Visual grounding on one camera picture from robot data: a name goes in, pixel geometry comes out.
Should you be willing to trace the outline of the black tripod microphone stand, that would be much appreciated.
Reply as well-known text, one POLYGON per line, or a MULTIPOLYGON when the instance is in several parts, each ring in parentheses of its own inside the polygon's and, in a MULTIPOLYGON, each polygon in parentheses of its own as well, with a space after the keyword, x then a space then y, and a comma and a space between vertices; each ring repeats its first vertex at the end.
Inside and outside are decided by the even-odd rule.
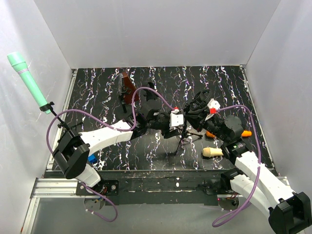
POLYGON ((178 153, 180 146, 184 139, 190 136, 197 136, 199 139, 203 137, 202 134, 196 134, 187 131, 188 123, 197 131, 200 132, 203 129, 205 118, 209 113, 208 102, 212 97, 212 93, 209 89, 198 92, 190 103, 187 103, 183 109, 184 122, 182 129, 179 129, 181 138, 178 143, 178 147, 174 152, 174 155, 178 153))

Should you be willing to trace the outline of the black round-base stand front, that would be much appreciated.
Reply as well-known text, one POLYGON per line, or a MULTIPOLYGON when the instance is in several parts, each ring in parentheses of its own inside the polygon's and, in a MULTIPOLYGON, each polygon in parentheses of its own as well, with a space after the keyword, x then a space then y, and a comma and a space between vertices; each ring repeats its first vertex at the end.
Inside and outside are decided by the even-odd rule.
POLYGON ((124 113, 127 113, 127 108, 131 105, 132 90, 126 86, 122 86, 118 96, 124 113))

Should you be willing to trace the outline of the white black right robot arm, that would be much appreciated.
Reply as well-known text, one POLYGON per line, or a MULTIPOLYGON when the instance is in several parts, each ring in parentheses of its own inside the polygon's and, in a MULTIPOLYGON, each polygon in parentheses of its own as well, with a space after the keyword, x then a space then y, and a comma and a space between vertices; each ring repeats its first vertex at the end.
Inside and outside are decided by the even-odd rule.
POLYGON ((224 225, 250 204, 268 218, 276 234, 297 234, 311 226, 310 198, 304 192, 296 193, 280 181, 261 162, 261 150, 252 151, 241 137, 241 120, 233 115, 220 119, 217 113, 222 110, 214 101, 193 101, 184 109, 185 119, 196 130, 207 130, 223 141, 223 156, 235 166, 221 176, 222 191, 227 194, 236 192, 246 198, 239 208, 217 218, 212 226, 224 225))

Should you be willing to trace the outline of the beige microphone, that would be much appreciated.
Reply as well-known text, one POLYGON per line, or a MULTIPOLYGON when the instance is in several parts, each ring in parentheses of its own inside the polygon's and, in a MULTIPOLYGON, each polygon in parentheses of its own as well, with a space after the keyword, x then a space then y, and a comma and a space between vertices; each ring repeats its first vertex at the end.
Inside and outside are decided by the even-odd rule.
POLYGON ((216 156, 223 156, 223 152, 219 148, 212 148, 212 147, 206 147, 202 150, 203 157, 216 157, 216 156))

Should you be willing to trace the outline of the orange microphone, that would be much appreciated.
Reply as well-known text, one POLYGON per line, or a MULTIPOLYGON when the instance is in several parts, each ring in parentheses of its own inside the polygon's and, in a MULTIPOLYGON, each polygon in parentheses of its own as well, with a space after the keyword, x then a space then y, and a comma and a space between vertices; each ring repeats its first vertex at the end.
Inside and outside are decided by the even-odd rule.
MULTIPOLYGON (((210 137, 210 138, 215 138, 216 136, 213 135, 212 133, 210 133, 209 131, 206 132, 206 136, 210 137)), ((241 134, 242 137, 250 137, 252 136, 252 132, 251 131, 243 131, 243 133, 241 134)))

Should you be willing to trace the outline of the black round-base stand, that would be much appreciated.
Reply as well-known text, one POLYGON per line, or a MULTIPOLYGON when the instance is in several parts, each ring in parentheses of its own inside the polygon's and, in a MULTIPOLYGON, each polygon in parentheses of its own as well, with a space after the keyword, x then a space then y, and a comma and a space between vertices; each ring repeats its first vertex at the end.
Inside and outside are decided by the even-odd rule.
POLYGON ((145 100, 141 103, 141 111, 145 117, 151 118, 159 114, 159 100, 158 96, 151 90, 143 90, 145 100))
POLYGON ((124 113, 127 113, 127 108, 131 105, 132 90, 126 86, 122 86, 118 96, 124 113))

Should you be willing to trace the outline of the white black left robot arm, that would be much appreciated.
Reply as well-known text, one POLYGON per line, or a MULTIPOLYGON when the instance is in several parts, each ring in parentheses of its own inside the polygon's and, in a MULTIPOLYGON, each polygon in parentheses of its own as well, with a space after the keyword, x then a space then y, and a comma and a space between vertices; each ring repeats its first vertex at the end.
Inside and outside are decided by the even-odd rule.
POLYGON ((179 135, 178 127, 184 124, 184 116, 178 109, 168 113, 156 111, 151 117, 133 112, 129 119, 122 119, 113 125, 103 122, 103 127, 88 132, 77 132, 60 122, 66 130, 52 152, 54 160, 66 179, 77 179, 87 185, 88 191, 98 195, 104 184, 99 173, 87 161, 95 152, 117 143, 127 142, 144 135, 147 129, 161 130, 166 138, 179 135))

